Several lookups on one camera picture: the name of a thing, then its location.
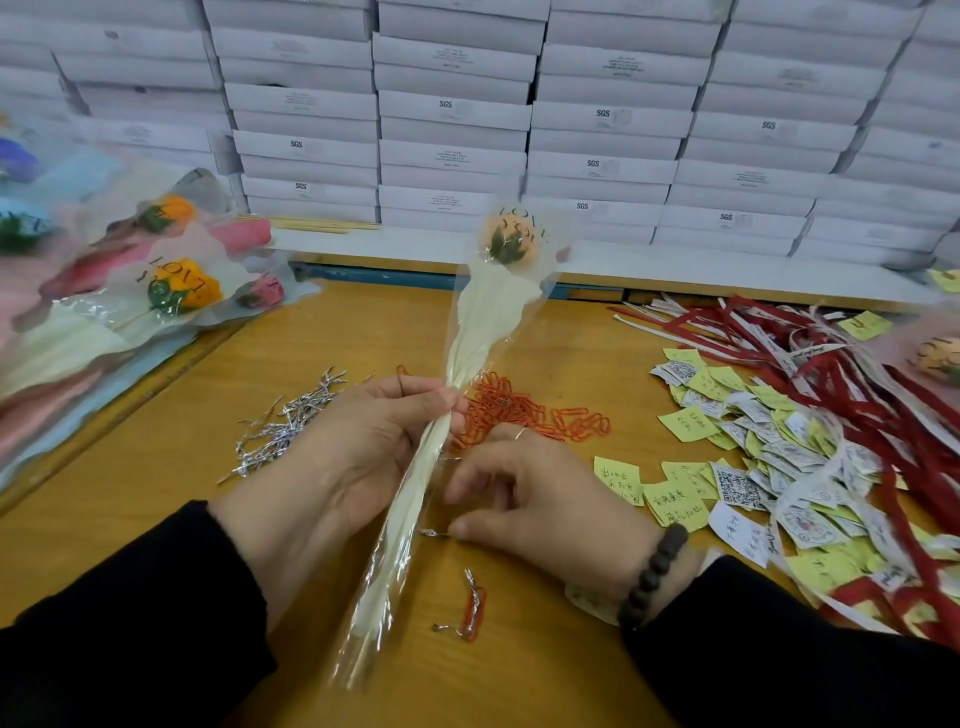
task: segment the left hand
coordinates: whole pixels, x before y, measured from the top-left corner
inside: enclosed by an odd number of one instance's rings
[[[389,503],[426,426],[467,400],[440,379],[390,376],[345,390],[284,455],[210,504],[267,600],[268,629],[318,561]]]

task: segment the shelf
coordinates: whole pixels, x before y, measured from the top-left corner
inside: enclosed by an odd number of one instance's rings
[[[474,235],[382,227],[346,234],[274,231],[274,247],[298,259],[425,273],[454,273]],[[583,241],[561,266],[561,280],[590,285],[792,303],[900,310],[932,303],[931,289],[873,265]]]

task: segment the cellophane wrapper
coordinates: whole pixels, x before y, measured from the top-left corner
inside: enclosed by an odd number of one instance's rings
[[[563,214],[496,204],[465,254],[454,288],[444,355],[447,385],[463,392],[491,366],[549,298],[570,255]],[[331,686],[361,688],[396,618],[409,573],[427,485],[449,432],[450,415],[423,433],[380,530],[329,672]]]

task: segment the white box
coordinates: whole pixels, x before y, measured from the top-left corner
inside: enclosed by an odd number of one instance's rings
[[[209,61],[160,61],[57,53],[63,75],[78,84],[118,84],[166,88],[222,88],[220,72]]]
[[[859,154],[960,168],[960,141],[871,126],[864,131]]]
[[[872,245],[845,245],[832,240],[811,240],[804,238],[795,252],[797,258],[822,258],[824,260],[845,260],[850,263],[869,265],[895,265],[898,267],[925,268],[932,261],[930,253],[916,251],[898,251],[892,248],[878,248]]]
[[[858,0],[738,0],[734,22],[786,25],[831,33],[908,38],[923,11],[885,8]]]
[[[45,42],[57,53],[206,61],[205,35],[202,31],[49,20]]]
[[[530,151],[564,152],[637,159],[676,159],[680,139],[622,133],[566,132],[531,129]]]
[[[322,164],[295,159],[271,159],[240,155],[243,171],[250,177],[265,180],[297,180],[299,182],[324,182],[345,184],[351,187],[376,187],[379,175],[370,167],[351,167],[345,164]]]
[[[373,29],[370,14],[365,10],[315,3],[204,0],[204,10],[215,28],[251,28],[340,40],[369,40]]]
[[[559,76],[702,85],[709,70],[710,61],[705,58],[611,51],[560,43],[546,43],[540,56],[540,73]]]
[[[383,225],[396,225],[398,228],[477,233],[483,229],[486,221],[487,218],[484,215],[423,212],[422,210],[395,209],[393,207],[382,207],[380,209],[380,222]]]
[[[502,149],[505,152],[525,152],[527,149],[527,132],[400,119],[395,116],[380,119],[380,133],[384,139],[423,144],[453,144],[458,147]]]
[[[741,232],[745,235],[792,239],[804,231],[806,218],[667,204],[660,214],[660,225],[665,228]]]
[[[721,164],[699,159],[681,159],[675,178],[677,184],[701,184],[707,187],[753,190],[774,195],[816,197],[827,175],[792,172],[744,164]]]
[[[383,184],[378,189],[378,195],[380,204],[384,207],[450,212],[457,215],[486,215],[496,202],[496,195],[490,192],[450,192]]]
[[[494,175],[483,172],[457,172],[381,164],[380,178],[384,184],[395,187],[407,185],[423,189],[495,192],[499,195],[516,195],[520,191],[520,175]]]
[[[932,190],[960,192],[960,169],[934,167],[889,157],[857,154],[844,171],[847,177],[867,182],[887,182]]]
[[[917,26],[916,37],[947,43],[960,41],[960,8],[941,4],[926,6],[924,17]]]
[[[314,88],[226,84],[227,101],[239,111],[295,113],[338,119],[376,121],[376,96],[371,93],[320,91]]]
[[[577,132],[603,132],[683,138],[690,131],[692,111],[625,109],[594,104],[534,102],[531,126]]]
[[[532,107],[469,101],[400,91],[380,91],[380,115],[420,121],[441,121],[473,127],[494,127],[526,132]]]
[[[709,248],[732,253],[756,253],[787,257],[793,248],[793,238],[659,227],[654,234],[653,244],[669,245],[674,248]]]
[[[0,65],[60,73],[50,49],[37,43],[0,44]]]
[[[797,149],[775,144],[752,144],[690,137],[684,159],[703,159],[724,164],[748,164],[752,167],[793,169],[798,172],[830,172],[836,166],[839,152],[821,149]]]
[[[554,10],[550,13],[546,40],[548,43],[709,58],[720,35],[720,27],[720,23]]]
[[[334,205],[301,200],[275,200],[269,197],[247,196],[250,212],[261,217],[298,217],[316,220],[349,220],[356,223],[375,223],[375,206]]]
[[[215,142],[203,129],[143,121],[129,122],[78,116],[76,128],[87,139],[107,144],[212,152]]]
[[[336,40],[243,28],[213,28],[213,45],[220,58],[315,63],[373,69],[368,40]]]
[[[904,228],[882,223],[863,223],[857,220],[841,220],[819,215],[810,224],[804,238],[929,253],[943,236],[944,234],[939,231]]]
[[[546,20],[550,14],[550,0],[396,0],[403,5],[420,5],[425,8],[446,8],[453,11],[482,12],[489,15],[505,15],[527,20]]]
[[[348,187],[343,184],[317,184],[316,182],[288,182],[286,180],[260,180],[243,175],[244,192],[254,197],[269,197],[279,200],[304,200],[314,203],[336,205],[376,206],[376,190],[372,187]]]
[[[842,220],[858,220],[864,223],[900,225],[905,228],[923,228],[924,230],[947,232],[960,217],[960,212],[955,215],[934,215],[908,212],[889,206],[859,205],[821,198],[813,206],[810,215],[813,217],[824,215],[826,217],[838,217]]]
[[[670,184],[677,172],[677,162],[531,151],[527,170],[545,177]]]
[[[279,133],[287,136],[310,136],[334,141],[359,141],[375,144],[380,138],[375,121],[331,119],[325,116],[304,116],[263,111],[235,111],[237,129],[244,132]]]
[[[885,101],[938,109],[960,109],[960,48],[928,45],[916,41],[907,45],[890,81],[883,89]]]
[[[608,12],[722,23],[730,15],[731,4],[732,0],[553,0],[550,7],[555,11]]]
[[[868,123],[903,132],[960,139],[960,113],[940,109],[909,106],[881,99]]]
[[[577,236],[581,240],[599,240],[604,243],[650,245],[650,241],[654,239],[654,230],[656,228],[649,226],[587,222],[577,225]]]
[[[506,51],[489,51],[464,45],[429,43],[373,34],[373,60],[391,65],[409,65],[434,71],[466,73],[530,83],[537,70],[537,57]]]
[[[261,132],[236,132],[237,152],[255,157],[296,159],[353,167],[376,167],[376,144],[292,137]]]
[[[612,203],[603,200],[564,200],[553,197],[524,195],[523,203],[534,209],[557,209],[568,213],[578,224],[585,221],[610,225],[655,228],[660,221],[662,205],[644,203]]]
[[[723,50],[771,59],[862,66],[885,71],[900,50],[900,41],[895,38],[841,36],[733,22],[724,38]]]
[[[529,56],[539,55],[543,44],[545,23],[538,20],[385,2],[378,3],[378,8],[383,36],[482,46],[493,51]]]
[[[0,91],[54,99],[62,98],[67,93],[59,73],[5,65],[0,65]]]
[[[199,29],[204,26],[204,13],[194,0],[85,0],[64,3],[63,0],[2,0],[0,12],[30,12],[41,27],[47,18],[80,22],[103,22],[105,17],[127,25],[150,28]]]
[[[537,75],[538,101],[560,101],[568,104],[690,111],[697,99],[697,90],[695,85]]]
[[[870,100],[883,85],[886,72],[853,65],[811,63],[739,51],[718,51],[710,81],[775,88],[797,93],[820,93]]]
[[[728,141],[779,144],[803,149],[843,152],[853,141],[853,124],[826,124],[765,116],[740,116],[717,111],[697,111],[690,136]]]
[[[699,187],[673,184],[666,200],[668,205],[735,209],[741,212],[759,212],[768,215],[806,215],[813,207],[812,197],[792,197],[748,192],[739,189]]]
[[[381,91],[453,96],[499,104],[526,104],[530,95],[530,85],[523,81],[504,81],[488,76],[431,71],[380,62],[373,67],[373,82]]]
[[[523,152],[419,144],[392,139],[380,139],[380,156],[384,164],[488,174],[519,175],[527,166],[527,156]]]
[[[901,184],[864,182],[830,175],[820,196],[860,205],[889,206],[911,212],[960,217],[960,195]]]
[[[698,112],[749,114],[774,119],[856,124],[866,110],[867,103],[863,99],[794,93],[773,88],[718,84],[711,81],[704,87],[704,95],[697,110]]]
[[[375,93],[372,71],[282,61],[220,59],[220,71],[229,84],[279,85],[325,91]]]
[[[565,177],[529,175],[525,195],[580,200],[604,200],[621,203],[662,205],[668,184],[638,184],[607,180],[575,180]]]

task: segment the black sleeve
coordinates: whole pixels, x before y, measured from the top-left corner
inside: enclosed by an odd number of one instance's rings
[[[216,725],[276,669],[267,607],[192,501],[0,630],[0,724]]]
[[[955,706],[960,655],[836,627],[731,556],[623,634],[647,683],[687,728],[930,725]]]

